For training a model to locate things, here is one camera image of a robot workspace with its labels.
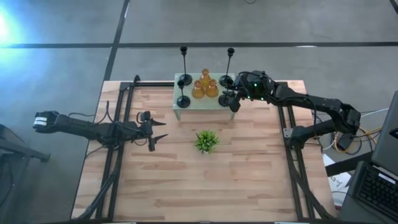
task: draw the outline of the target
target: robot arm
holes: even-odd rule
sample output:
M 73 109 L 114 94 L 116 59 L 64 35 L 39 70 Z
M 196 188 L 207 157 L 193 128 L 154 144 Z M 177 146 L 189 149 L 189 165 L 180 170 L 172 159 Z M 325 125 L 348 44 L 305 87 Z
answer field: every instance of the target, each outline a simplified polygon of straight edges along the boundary
M 36 113 L 33 128 L 38 133 L 63 132 L 85 137 L 89 140 L 97 140 L 106 147 L 117 147 L 121 141 L 135 141 L 147 139 L 149 150 L 155 150 L 156 142 L 167 134 L 152 138 L 152 126 L 165 125 L 154 121 L 150 117 L 150 112 L 141 113 L 141 125 L 135 122 L 112 122 L 112 123 L 92 123 L 80 119 L 70 118 L 57 111 L 44 111 Z
M 266 101 L 276 106 L 299 106 L 330 115 L 331 120 L 309 127 L 297 126 L 292 130 L 285 130 L 285 137 L 289 138 L 290 145 L 296 149 L 302 149 L 305 142 L 315 135 L 321 136 L 334 131 L 355 135 L 359 128 L 361 113 L 351 105 L 337 99 L 297 93 L 285 85 L 278 84 L 265 72 L 241 72 L 227 89 L 232 90 L 224 93 L 233 112 L 239 110 L 240 100 L 250 99 Z

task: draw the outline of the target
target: concrete floor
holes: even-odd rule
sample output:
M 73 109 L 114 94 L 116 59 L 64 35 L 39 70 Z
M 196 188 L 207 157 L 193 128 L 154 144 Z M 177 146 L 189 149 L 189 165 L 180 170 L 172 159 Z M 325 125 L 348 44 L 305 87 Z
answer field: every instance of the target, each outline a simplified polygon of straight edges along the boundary
M 0 2 L 0 44 L 111 43 L 123 0 Z M 398 41 L 388 0 L 132 0 L 121 42 Z M 398 89 L 398 47 L 235 48 L 230 71 L 265 70 L 275 80 L 305 80 L 313 95 L 360 111 L 387 108 Z M 93 114 L 110 49 L 0 49 L 0 123 L 51 160 L 32 160 L 15 220 L 68 220 L 88 141 L 36 134 L 37 111 Z M 226 49 L 188 50 L 187 70 L 224 72 Z M 119 49 L 111 80 L 171 80 L 182 72 L 176 49 Z M 373 129 L 385 113 L 368 116 Z M 333 159 L 346 155 L 326 152 Z

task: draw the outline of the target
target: green plant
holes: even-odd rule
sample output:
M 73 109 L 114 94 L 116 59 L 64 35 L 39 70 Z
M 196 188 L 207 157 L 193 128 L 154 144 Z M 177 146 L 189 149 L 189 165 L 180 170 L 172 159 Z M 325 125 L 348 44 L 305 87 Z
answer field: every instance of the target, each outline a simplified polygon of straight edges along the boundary
M 211 153 L 215 150 L 215 146 L 219 143 L 218 137 L 214 131 L 203 130 L 197 134 L 198 139 L 195 141 L 196 148 L 201 153 Z

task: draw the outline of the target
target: wooden table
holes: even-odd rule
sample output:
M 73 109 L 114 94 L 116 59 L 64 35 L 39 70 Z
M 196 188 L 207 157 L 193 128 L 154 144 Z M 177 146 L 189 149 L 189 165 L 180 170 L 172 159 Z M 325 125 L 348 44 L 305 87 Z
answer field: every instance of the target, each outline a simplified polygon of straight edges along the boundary
M 104 82 L 96 121 L 105 113 L 106 100 L 110 101 L 109 111 L 113 115 L 119 84 Z M 288 84 L 305 93 L 303 81 Z M 177 121 L 172 104 L 171 87 L 134 89 L 130 120 L 134 121 L 139 111 L 149 110 L 154 119 L 167 123 L 155 127 L 154 135 L 169 135 L 156 144 L 155 152 L 149 152 L 147 145 L 126 143 L 115 221 L 296 220 L 277 107 L 245 100 L 241 101 L 234 120 L 228 119 L 227 111 L 187 111 Z M 313 123 L 310 110 L 294 107 L 294 113 L 297 125 Z M 215 153 L 201 154 L 193 147 L 195 133 L 202 129 L 217 132 L 220 145 Z M 99 146 L 96 141 L 90 142 L 88 152 Z M 319 147 L 306 146 L 303 157 L 311 190 L 335 215 Z M 79 216 L 98 193 L 105 158 L 106 149 L 102 149 L 86 159 L 72 217 Z

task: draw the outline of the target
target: amber glass vase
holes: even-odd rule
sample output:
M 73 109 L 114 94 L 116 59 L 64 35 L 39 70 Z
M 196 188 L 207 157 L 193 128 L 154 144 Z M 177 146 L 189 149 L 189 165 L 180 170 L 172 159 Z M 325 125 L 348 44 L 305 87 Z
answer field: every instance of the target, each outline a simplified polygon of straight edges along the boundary
M 205 95 L 205 89 L 201 85 L 201 82 L 199 80 L 196 80 L 193 84 L 192 96 L 196 99 L 200 99 L 204 97 L 204 95 Z
M 209 87 L 206 89 L 206 95 L 208 97 L 216 97 L 218 96 L 218 88 L 216 86 L 217 82 L 214 79 L 211 79 L 209 82 Z
M 211 78 L 210 78 L 209 70 L 207 68 L 203 69 L 201 71 L 201 77 L 200 77 L 202 87 L 207 88 L 209 86 L 210 80 L 211 80 Z

